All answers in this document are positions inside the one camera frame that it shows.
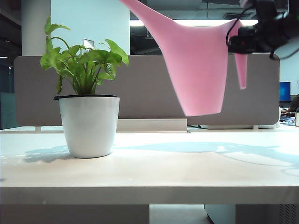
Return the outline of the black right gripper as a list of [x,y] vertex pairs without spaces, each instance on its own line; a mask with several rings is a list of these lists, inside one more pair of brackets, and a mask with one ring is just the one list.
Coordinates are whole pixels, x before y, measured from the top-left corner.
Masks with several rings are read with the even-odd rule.
[[287,13],[258,18],[253,26],[238,28],[238,33],[228,38],[229,53],[250,54],[271,52],[299,38],[299,15]]

